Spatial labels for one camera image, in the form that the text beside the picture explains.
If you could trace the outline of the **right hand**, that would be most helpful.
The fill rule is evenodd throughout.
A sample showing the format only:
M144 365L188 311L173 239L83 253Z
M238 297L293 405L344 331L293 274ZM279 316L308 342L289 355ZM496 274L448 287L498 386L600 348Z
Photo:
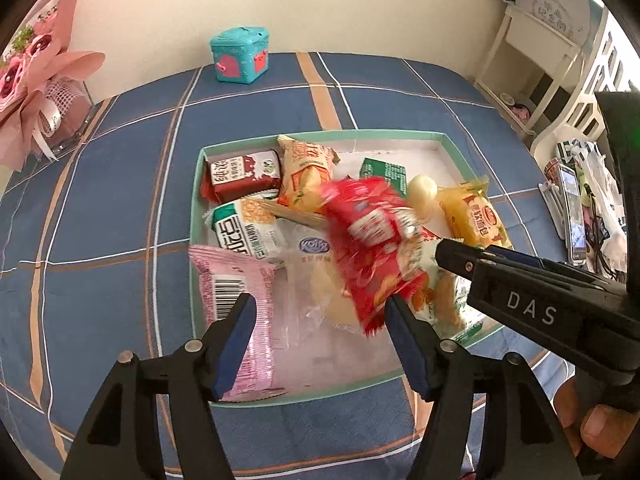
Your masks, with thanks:
M639 420L638 413L604 404L583 412L576 390L576 377L567 379L559 388L554 395L553 405L575 456L584 446L588 446L606 458L615 458Z

